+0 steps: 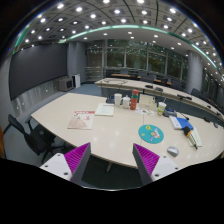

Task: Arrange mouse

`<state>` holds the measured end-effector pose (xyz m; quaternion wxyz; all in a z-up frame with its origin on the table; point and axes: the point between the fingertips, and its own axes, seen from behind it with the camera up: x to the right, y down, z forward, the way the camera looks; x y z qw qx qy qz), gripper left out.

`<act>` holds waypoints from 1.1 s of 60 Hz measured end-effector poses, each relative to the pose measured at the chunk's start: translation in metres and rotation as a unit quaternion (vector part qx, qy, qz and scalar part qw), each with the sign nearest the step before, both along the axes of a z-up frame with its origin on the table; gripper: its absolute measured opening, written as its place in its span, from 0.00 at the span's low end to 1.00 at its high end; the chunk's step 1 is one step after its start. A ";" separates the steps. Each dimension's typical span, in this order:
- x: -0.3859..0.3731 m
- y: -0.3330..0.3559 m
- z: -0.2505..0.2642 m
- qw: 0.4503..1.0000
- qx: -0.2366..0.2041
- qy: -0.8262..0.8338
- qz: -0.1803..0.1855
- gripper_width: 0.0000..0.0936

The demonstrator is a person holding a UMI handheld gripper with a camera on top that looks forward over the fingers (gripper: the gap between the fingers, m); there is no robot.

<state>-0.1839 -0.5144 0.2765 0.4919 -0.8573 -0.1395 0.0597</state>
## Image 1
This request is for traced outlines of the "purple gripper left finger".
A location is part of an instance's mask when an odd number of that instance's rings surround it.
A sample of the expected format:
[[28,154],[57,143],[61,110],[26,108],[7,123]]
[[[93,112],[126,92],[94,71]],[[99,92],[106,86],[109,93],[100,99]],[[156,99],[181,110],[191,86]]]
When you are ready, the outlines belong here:
[[80,184],[91,155],[91,144],[86,143],[66,154],[56,153],[41,169],[75,184]]

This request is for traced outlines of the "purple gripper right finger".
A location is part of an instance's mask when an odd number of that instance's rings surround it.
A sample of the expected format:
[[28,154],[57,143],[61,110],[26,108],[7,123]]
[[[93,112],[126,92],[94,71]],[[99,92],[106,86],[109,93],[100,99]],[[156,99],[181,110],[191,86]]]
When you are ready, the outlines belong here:
[[143,185],[152,183],[179,170],[179,167],[169,157],[159,156],[136,143],[133,144],[132,153]]

